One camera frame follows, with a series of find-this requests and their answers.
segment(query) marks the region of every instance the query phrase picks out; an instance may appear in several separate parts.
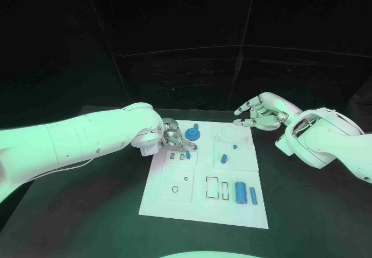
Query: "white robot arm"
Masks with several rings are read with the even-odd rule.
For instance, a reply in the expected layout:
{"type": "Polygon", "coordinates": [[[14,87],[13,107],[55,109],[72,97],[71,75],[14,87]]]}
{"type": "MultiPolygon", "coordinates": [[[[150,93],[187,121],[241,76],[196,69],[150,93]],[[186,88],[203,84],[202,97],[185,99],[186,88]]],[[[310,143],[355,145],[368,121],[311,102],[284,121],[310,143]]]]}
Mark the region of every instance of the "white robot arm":
{"type": "Polygon", "coordinates": [[[182,139],[177,122],[161,119],[147,103],[0,131],[0,202],[23,183],[71,169],[59,168],[91,161],[130,143],[143,156],[166,145],[196,148],[182,139]]]}
{"type": "Polygon", "coordinates": [[[285,133],[275,146],[314,168],[336,158],[358,178],[372,183],[372,134],[365,134],[353,121],[326,108],[303,111],[278,95],[265,92],[236,109],[235,115],[251,111],[251,119],[235,120],[236,126],[271,131],[281,123],[285,133]]]}

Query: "white paper sheet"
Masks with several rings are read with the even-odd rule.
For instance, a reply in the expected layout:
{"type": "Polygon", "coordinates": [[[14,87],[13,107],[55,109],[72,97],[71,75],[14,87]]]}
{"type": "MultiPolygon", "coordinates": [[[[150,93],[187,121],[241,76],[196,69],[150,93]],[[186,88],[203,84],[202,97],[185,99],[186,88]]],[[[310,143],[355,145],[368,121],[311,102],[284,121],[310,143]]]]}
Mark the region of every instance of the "white paper sheet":
{"type": "Polygon", "coordinates": [[[251,129],[231,123],[177,122],[183,137],[185,131],[199,124],[198,150],[185,148],[190,151],[189,160],[179,159],[176,148],[166,148],[153,156],[138,214],[268,228],[251,129]],[[228,155],[225,164],[222,154],[228,155]],[[208,177],[218,178],[218,198],[208,198],[208,177]],[[235,182],[245,183],[247,204],[235,202],[235,182]],[[222,199],[226,186],[229,200],[222,199]],[[257,205],[252,205],[249,187],[255,189],[257,205]]]}

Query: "dark background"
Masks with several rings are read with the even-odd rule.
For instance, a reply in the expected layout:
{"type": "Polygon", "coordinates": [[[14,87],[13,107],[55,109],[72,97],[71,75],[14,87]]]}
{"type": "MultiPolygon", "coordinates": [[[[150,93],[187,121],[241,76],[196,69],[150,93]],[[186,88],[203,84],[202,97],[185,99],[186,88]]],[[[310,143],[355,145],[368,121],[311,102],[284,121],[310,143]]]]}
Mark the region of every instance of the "dark background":
{"type": "MultiPolygon", "coordinates": [[[[84,105],[235,110],[265,91],[360,114],[347,103],[359,89],[371,103],[371,10],[371,1],[4,0],[0,129],[84,105]]],[[[0,206],[0,228],[27,187],[0,206]]]]}

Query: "robotic hand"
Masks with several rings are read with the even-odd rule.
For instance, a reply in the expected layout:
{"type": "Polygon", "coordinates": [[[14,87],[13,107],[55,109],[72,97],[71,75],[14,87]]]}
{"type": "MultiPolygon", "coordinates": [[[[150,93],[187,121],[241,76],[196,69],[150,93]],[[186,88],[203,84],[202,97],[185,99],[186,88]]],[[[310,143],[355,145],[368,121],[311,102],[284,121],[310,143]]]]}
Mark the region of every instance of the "robotic hand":
{"type": "Polygon", "coordinates": [[[336,158],[355,176],[372,183],[372,134],[365,134],[355,122],[334,110],[303,111],[278,95],[265,92],[235,110],[251,112],[251,119],[235,120],[236,126],[271,131],[287,126],[275,146],[314,168],[323,168],[336,158]]]}
{"type": "Polygon", "coordinates": [[[130,143],[141,149],[143,156],[156,154],[167,145],[179,146],[180,151],[185,146],[196,148],[182,138],[176,120],[161,119],[147,103],[0,131],[0,202],[23,183],[84,166],[130,143]],[[84,165],[66,167],[86,160],[84,165]]]}

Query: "table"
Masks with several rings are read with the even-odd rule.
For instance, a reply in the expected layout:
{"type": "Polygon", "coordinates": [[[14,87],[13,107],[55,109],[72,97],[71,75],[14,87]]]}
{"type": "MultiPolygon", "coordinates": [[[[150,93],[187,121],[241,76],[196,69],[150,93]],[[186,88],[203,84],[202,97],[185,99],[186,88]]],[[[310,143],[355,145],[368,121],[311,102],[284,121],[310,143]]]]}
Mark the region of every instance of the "table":
{"type": "MultiPolygon", "coordinates": [[[[81,113],[107,109],[85,106],[81,113]]],[[[222,111],[157,112],[182,120],[235,119],[222,111]]],[[[157,258],[196,250],[371,257],[372,185],[339,161],[316,169],[285,156],[274,146],[283,132],[252,130],[268,230],[140,216],[151,157],[127,146],[36,180],[0,232],[0,257],[157,258]]]]}

